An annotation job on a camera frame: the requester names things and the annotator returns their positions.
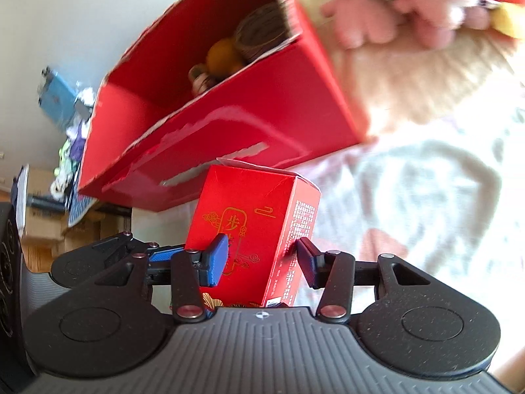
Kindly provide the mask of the small red gift box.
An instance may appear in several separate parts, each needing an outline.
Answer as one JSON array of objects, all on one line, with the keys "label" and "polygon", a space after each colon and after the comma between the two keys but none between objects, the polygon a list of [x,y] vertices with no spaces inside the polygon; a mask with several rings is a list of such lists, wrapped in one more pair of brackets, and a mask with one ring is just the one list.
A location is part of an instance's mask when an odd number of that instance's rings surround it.
[{"label": "small red gift box", "polygon": [[229,307],[293,305],[302,278],[294,243],[311,237],[320,196],[296,173],[212,165],[185,245],[202,250],[224,234],[229,254],[220,281],[204,293]]}]

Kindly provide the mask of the fabric doll with loop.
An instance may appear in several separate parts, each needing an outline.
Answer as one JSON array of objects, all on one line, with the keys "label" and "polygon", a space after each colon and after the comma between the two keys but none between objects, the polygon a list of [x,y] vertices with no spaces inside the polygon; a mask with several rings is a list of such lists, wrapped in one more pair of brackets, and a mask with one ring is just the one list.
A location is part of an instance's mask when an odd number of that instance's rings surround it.
[{"label": "fabric doll with loop", "polygon": [[205,93],[217,84],[216,78],[209,73],[205,64],[194,65],[190,69],[188,77],[195,96]]}]

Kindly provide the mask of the orange wooden gourd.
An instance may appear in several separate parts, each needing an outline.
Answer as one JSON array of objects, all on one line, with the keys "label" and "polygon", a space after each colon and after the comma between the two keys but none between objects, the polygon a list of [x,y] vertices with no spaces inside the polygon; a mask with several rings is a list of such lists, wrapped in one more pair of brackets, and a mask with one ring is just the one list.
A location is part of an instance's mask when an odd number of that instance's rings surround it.
[{"label": "orange wooden gourd", "polygon": [[232,38],[223,38],[213,44],[206,54],[205,65],[209,74],[220,81],[231,77],[246,66]]}]

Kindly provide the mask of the printed packing tape roll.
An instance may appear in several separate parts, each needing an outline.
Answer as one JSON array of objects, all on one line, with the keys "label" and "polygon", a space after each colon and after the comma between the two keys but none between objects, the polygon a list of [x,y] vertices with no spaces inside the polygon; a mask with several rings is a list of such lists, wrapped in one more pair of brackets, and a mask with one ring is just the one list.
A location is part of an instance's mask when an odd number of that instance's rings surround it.
[{"label": "printed packing tape roll", "polygon": [[288,38],[284,15],[277,3],[257,8],[242,20],[234,33],[234,45],[253,62]]}]

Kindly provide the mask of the cardboard boxes pile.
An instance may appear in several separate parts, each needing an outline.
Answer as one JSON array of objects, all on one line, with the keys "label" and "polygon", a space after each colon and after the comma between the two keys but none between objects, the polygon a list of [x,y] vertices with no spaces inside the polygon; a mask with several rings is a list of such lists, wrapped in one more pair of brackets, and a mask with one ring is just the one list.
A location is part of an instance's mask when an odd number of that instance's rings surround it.
[{"label": "cardboard boxes pile", "polygon": [[51,197],[53,173],[30,165],[22,167],[18,178],[17,224],[24,245],[45,246],[53,255],[110,237],[131,228],[131,211],[95,202],[74,224],[66,211],[33,207],[34,198]]}]

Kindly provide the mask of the large red cardboard box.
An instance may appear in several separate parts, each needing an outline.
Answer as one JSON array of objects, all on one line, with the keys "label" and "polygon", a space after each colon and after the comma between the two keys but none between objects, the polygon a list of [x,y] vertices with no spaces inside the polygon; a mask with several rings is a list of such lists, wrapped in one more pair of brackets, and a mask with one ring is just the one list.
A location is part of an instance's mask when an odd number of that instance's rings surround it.
[{"label": "large red cardboard box", "polygon": [[[270,3],[283,14],[283,42],[194,94],[190,69]],[[297,0],[180,0],[102,81],[78,189],[163,211],[197,198],[220,158],[286,168],[362,142],[368,126]]]}]

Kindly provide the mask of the blue paper bag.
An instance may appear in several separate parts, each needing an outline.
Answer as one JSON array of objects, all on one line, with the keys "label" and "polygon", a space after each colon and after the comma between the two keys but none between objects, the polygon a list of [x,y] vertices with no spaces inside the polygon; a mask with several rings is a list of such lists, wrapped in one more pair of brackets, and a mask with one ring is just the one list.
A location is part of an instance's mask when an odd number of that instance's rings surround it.
[{"label": "blue paper bag", "polygon": [[77,91],[50,67],[42,70],[42,77],[38,105],[55,126],[65,132],[76,116]]}]

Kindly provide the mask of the pink plush bunnies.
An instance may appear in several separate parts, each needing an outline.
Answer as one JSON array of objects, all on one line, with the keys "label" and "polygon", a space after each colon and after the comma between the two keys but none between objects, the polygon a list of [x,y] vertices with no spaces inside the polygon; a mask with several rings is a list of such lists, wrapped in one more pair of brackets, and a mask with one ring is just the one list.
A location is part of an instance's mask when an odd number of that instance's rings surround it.
[{"label": "pink plush bunnies", "polygon": [[390,43],[405,22],[419,43],[432,49],[448,46],[461,27],[490,26],[489,10],[481,0],[330,0],[322,13],[334,20],[335,36],[345,49]]}]

